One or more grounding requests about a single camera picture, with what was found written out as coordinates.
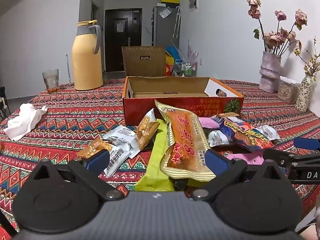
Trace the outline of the pink snack packet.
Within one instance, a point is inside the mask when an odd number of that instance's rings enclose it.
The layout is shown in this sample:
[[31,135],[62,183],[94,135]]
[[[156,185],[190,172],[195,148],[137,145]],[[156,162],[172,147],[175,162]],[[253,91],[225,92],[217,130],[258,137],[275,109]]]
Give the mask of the pink snack packet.
[[263,163],[264,159],[259,152],[250,153],[244,147],[229,141],[227,136],[219,130],[217,122],[212,118],[199,117],[199,121],[204,129],[210,147],[216,152],[222,153],[225,158],[229,160],[240,158],[251,165]]

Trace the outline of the blue orange snack bag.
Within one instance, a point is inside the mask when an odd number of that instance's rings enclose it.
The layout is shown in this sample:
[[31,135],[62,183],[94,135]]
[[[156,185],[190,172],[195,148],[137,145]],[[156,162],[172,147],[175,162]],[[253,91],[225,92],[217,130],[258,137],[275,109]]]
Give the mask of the blue orange snack bag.
[[215,115],[211,119],[219,127],[218,130],[211,131],[208,134],[210,147],[234,143],[244,147],[249,152],[273,147],[267,136],[237,116]]

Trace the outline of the large orange snack bag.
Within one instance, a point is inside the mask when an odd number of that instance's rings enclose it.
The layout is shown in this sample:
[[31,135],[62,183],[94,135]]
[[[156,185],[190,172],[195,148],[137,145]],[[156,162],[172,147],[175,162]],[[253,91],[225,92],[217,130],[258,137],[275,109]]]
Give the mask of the large orange snack bag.
[[207,167],[209,142],[197,115],[189,110],[155,101],[167,126],[168,148],[161,159],[161,171],[172,179],[209,182],[216,175]]

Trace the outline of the white snack packet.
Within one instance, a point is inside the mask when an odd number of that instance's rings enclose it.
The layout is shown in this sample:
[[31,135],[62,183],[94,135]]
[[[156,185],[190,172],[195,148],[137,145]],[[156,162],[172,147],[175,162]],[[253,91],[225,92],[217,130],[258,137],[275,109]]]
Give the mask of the white snack packet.
[[136,133],[123,125],[107,132],[103,135],[103,139],[122,148],[123,151],[129,152],[130,159],[133,159],[140,152]]

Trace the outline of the small orange cracker packet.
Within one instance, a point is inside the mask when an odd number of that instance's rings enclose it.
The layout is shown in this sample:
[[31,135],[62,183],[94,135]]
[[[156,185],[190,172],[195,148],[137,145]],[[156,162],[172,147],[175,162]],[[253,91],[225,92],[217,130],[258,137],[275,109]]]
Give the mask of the small orange cracker packet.
[[160,123],[157,121],[154,109],[152,108],[148,113],[146,113],[136,130],[136,140],[141,151],[146,147],[153,135],[156,133],[159,125]]

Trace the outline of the lime green snack packet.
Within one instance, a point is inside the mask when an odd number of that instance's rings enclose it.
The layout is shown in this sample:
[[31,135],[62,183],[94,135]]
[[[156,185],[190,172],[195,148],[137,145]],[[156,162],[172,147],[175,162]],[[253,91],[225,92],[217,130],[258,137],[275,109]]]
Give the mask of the lime green snack packet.
[[160,169],[161,160],[168,148],[167,125],[164,120],[157,119],[159,127],[157,129],[155,142],[150,155],[149,163],[144,176],[135,185],[135,191],[143,192],[171,192],[175,191],[169,176]]

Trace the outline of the floral slim vase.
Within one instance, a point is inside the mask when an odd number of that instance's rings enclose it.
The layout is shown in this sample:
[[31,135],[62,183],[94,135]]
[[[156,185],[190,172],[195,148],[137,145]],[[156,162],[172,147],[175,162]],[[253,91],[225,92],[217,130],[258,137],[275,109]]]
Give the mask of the floral slim vase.
[[312,76],[306,74],[300,85],[295,108],[300,112],[306,112],[312,91]]

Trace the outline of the patterned red tablecloth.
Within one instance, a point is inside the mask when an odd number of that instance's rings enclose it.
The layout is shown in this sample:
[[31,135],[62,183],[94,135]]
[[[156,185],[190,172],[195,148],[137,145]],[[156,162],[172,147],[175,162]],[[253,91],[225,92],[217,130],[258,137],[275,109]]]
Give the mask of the patterned red tablecloth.
[[[295,154],[308,154],[310,151],[297,149],[293,145],[295,137],[319,139],[319,117],[313,112],[300,113],[293,105],[282,102],[275,94],[262,92],[258,84],[220,80],[244,96],[241,117],[253,125],[273,126],[280,140],[276,143],[279,150]],[[12,203],[18,191],[27,180],[31,171],[42,159],[50,159],[53,164],[64,165],[77,157],[76,153],[86,147],[98,135],[103,136],[118,125],[125,125],[122,104],[124,79],[108,80],[103,87],[89,92],[79,92],[73,85],[62,85],[60,90],[49,95],[42,92],[35,96],[30,103],[35,108],[48,106],[48,112],[43,115],[35,129],[19,142],[11,141],[2,131],[8,120],[19,113],[16,110],[4,121],[1,121],[1,212],[10,221],[15,230],[19,230],[12,215]],[[135,189],[135,184],[146,172],[151,150],[144,150],[131,160],[126,160],[111,178],[103,173],[99,176],[103,181],[123,193]],[[294,185],[303,201],[303,216],[314,207],[319,196],[319,185]],[[161,237],[160,233],[167,233],[171,228],[157,223],[157,227],[150,233],[143,233],[149,229],[143,222],[144,215],[135,207],[124,207],[120,210],[120,217],[129,219],[124,221],[120,229],[129,229],[137,222],[137,233],[131,234],[114,230],[120,236],[111,239],[205,239],[200,232],[192,230],[183,236]]]

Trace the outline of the woven tissue box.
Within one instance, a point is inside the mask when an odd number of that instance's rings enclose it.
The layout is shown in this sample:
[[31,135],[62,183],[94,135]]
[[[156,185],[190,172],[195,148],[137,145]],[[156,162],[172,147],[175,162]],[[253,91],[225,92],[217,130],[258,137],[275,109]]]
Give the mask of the woven tissue box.
[[295,80],[280,76],[278,98],[288,104],[295,104],[300,85],[301,84]]

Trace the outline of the red cardboard snack box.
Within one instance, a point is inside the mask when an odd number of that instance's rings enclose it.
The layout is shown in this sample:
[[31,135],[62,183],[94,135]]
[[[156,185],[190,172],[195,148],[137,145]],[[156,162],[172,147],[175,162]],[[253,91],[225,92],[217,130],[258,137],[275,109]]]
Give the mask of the red cardboard snack box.
[[189,110],[199,117],[240,113],[244,96],[213,77],[128,76],[123,89],[125,124],[137,126],[155,101]]

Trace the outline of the white crumpled cloth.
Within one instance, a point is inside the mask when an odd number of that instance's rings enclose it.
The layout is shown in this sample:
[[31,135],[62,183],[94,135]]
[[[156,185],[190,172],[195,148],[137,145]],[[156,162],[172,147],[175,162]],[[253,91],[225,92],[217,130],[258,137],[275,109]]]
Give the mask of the white crumpled cloth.
[[39,123],[42,116],[46,114],[48,107],[44,105],[42,108],[35,109],[31,103],[23,103],[20,105],[18,116],[7,122],[4,133],[11,141],[19,141]]

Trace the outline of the pink ceramic vase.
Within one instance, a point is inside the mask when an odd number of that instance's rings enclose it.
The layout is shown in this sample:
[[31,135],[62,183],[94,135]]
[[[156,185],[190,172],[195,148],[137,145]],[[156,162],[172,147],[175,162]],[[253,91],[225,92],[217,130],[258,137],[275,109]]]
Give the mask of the pink ceramic vase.
[[263,52],[262,63],[260,65],[261,79],[259,88],[268,93],[278,91],[280,78],[281,57],[276,54]]

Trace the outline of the glass cup with drink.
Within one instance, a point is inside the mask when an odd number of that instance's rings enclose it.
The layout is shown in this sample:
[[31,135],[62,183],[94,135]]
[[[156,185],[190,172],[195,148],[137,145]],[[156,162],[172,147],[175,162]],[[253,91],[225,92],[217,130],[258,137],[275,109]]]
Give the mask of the glass cup with drink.
[[51,69],[42,73],[44,84],[48,94],[55,93],[59,90],[59,70]]

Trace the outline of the yellow thermos jug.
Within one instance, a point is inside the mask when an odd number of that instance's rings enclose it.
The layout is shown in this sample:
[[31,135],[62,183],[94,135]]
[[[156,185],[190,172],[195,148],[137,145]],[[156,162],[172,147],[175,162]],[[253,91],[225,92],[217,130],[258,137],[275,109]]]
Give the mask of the yellow thermos jug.
[[72,46],[72,72],[76,90],[93,90],[103,85],[101,27],[97,20],[77,23]]

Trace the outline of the white wall panel box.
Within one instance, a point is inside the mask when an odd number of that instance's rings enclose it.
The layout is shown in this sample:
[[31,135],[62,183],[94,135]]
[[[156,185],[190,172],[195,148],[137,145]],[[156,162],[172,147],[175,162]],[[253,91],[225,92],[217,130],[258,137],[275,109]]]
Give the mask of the white wall panel box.
[[199,7],[199,0],[189,0],[189,10],[193,11]]

